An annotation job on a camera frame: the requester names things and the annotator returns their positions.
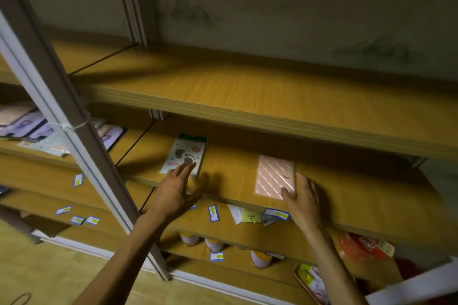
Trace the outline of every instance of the yellow lid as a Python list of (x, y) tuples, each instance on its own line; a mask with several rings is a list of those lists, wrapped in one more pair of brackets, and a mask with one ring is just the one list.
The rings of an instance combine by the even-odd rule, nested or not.
[(252, 252), (256, 255), (256, 257), (258, 257), (262, 261), (271, 261), (272, 260), (272, 256), (268, 256), (265, 253), (257, 252), (257, 251), (252, 251)]

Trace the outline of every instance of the floor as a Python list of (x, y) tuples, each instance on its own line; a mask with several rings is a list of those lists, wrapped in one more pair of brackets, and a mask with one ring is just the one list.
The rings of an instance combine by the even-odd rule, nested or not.
[[(105, 259), (31, 240), (0, 221), (0, 303), (31, 293), (27, 305), (71, 304), (106, 263)], [(14, 303), (23, 305), (26, 297)], [(182, 281), (164, 282), (140, 271), (129, 305), (252, 305), (253, 303)]]

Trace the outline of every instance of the forearm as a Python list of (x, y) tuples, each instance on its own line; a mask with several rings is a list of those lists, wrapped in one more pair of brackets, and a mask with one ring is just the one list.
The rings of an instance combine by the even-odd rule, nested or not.
[(146, 256), (166, 225), (164, 219), (151, 213), (141, 216), (119, 250), (73, 304), (124, 304)]
[(348, 272), (334, 242), (324, 229), (308, 232), (306, 238), (312, 247), (318, 269), (333, 305), (367, 305)]

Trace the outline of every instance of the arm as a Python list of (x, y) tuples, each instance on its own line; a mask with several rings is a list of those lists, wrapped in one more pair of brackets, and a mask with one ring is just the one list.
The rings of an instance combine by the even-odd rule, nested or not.
[(312, 247), (331, 303), (367, 305), (368, 302), (353, 282), (331, 237), (324, 229), (315, 185), (301, 173), (296, 175), (296, 196), (282, 188), (282, 197), (288, 204), (291, 217)]
[(122, 246), (73, 305), (124, 304), (152, 245), (171, 221), (184, 214), (201, 197), (186, 195), (186, 185), (196, 166), (182, 164), (167, 173), (152, 195), (152, 205), (140, 216)]

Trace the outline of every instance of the white package with footprints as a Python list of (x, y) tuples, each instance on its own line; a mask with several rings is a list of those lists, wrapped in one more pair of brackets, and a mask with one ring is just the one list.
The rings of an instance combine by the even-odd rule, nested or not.
[(195, 162), (196, 167), (192, 170), (191, 176), (197, 177), (199, 175), (206, 145), (206, 137), (180, 134), (180, 136), (176, 138), (160, 173), (167, 174), (167, 171), (175, 169), (183, 163), (191, 164)]

